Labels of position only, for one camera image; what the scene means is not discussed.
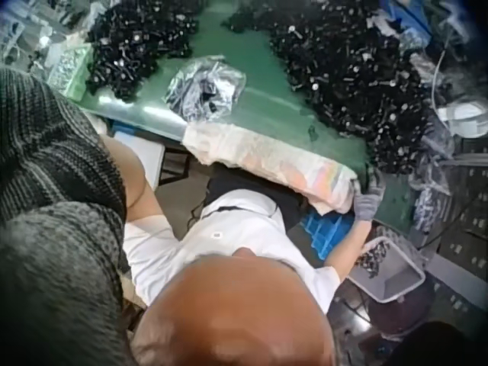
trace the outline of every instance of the hand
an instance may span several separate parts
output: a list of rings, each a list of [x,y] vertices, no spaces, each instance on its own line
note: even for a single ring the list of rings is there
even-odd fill
[[[386,188],[383,175],[377,169],[368,169],[369,187],[361,193],[359,181],[354,181],[354,212],[356,220],[372,221],[383,200]]]

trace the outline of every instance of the plastic basket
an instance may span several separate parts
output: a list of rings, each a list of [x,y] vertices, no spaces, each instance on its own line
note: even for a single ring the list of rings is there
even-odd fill
[[[79,53],[75,63],[66,65],[66,59]],[[87,64],[92,57],[92,45],[83,44],[63,52],[51,70],[47,84],[73,101],[81,101],[86,92],[85,81],[88,78]]]
[[[321,217],[316,211],[311,212],[302,221],[302,226],[312,238],[312,247],[320,259],[325,260],[329,253],[344,239],[354,217],[331,212]]]
[[[378,242],[390,244],[378,276],[369,278],[365,269],[354,266],[348,278],[378,303],[389,303],[425,281],[424,261],[413,244],[393,230],[379,226],[375,233],[367,246],[372,248]]]

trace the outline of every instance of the white plastic sheet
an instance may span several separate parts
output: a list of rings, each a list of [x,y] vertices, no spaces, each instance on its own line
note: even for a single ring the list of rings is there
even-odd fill
[[[357,175],[345,165],[225,123],[189,123],[183,145],[205,165],[222,162],[293,188],[320,214],[348,212]]]

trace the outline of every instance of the white basket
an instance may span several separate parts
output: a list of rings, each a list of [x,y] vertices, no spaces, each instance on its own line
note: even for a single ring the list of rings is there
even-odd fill
[[[425,281],[423,260],[412,243],[394,231],[379,226],[376,234],[370,244],[381,241],[390,244],[387,255],[380,263],[378,275],[369,278],[365,269],[355,265],[348,278],[378,303],[388,303]]]

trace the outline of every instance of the blue bin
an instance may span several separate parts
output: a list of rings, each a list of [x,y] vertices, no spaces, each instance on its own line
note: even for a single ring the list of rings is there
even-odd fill
[[[354,216],[330,212],[320,216],[311,211],[301,222],[312,238],[312,247],[320,259],[325,260],[334,247],[348,234],[354,223]]]

